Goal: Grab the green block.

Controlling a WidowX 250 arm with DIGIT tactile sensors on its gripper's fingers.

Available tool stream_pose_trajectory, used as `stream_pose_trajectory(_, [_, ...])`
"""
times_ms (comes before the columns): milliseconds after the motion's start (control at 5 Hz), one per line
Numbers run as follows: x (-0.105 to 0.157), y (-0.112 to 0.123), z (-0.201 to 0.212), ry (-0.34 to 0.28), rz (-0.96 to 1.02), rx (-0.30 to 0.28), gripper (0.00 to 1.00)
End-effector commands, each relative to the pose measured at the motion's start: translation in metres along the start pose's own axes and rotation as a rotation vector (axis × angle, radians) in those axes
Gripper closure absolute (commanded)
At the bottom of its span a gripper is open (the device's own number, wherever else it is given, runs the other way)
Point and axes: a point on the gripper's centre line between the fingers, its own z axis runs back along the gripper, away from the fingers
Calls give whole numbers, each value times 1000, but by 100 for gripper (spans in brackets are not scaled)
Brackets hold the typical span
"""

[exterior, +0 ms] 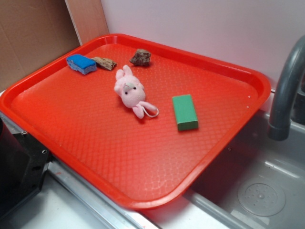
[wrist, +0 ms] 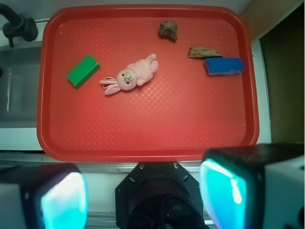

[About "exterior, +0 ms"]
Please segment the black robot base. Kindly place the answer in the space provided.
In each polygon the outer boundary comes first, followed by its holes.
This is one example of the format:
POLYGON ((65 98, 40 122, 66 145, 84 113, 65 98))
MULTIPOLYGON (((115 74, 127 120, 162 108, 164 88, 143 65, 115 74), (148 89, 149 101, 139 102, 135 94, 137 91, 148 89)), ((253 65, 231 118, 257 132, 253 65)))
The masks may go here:
POLYGON ((48 148, 31 134, 13 134, 0 122, 1 219, 41 191, 49 160, 48 148))

